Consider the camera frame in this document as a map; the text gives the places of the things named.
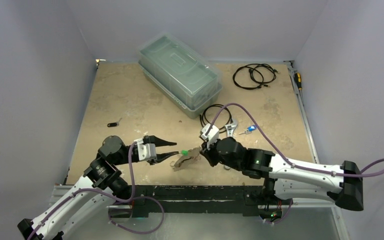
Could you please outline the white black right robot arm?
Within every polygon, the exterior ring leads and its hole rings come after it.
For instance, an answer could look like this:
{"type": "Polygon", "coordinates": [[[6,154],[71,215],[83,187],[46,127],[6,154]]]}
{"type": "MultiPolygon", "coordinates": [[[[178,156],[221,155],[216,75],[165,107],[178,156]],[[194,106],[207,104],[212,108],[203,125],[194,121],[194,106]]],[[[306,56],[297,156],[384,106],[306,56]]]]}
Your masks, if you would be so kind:
{"type": "Polygon", "coordinates": [[[364,209],[363,179],[352,161],[322,165],[291,159],[269,150],[246,148],[232,137],[204,142],[199,152],[214,167],[222,164],[251,179],[264,179],[260,196],[268,204],[292,198],[320,199],[350,211],[364,209]]]}

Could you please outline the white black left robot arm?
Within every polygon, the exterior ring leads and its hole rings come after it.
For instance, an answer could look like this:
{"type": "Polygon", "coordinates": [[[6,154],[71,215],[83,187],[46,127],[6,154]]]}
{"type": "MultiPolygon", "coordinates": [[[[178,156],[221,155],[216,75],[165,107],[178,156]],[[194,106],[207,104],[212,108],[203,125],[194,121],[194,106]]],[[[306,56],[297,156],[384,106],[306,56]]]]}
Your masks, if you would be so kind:
{"type": "Polygon", "coordinates": [[[174,142],[146,135],[127,146],[119,136],[108,136],[72,188],[41,215],[21,220],[17,225],[20,233],[26,240],[61,240],[68,236],[69,230],[101,209],[113,204],[132,207],[145,196],[136,194],[135,180],[132,178],[131,183],[127,183],[117,166],[127,164],[132,171],[133,163],[161,163],[177,152],[158,154],[156,148],[174,145],[174,142]]]}

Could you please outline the key with green tag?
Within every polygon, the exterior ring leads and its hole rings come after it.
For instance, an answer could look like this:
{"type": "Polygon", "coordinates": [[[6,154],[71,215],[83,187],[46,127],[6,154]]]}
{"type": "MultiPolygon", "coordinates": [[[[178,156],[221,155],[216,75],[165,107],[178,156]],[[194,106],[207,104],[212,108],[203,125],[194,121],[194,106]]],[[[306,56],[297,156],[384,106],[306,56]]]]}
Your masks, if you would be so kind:
{"type": "Polygon", "coordinates": [[[181,153],[183,156],[188,156],[188,155],[189,155],[189,151],[188,151],[188,150],[181,150],[180,153],[181,153]]]}

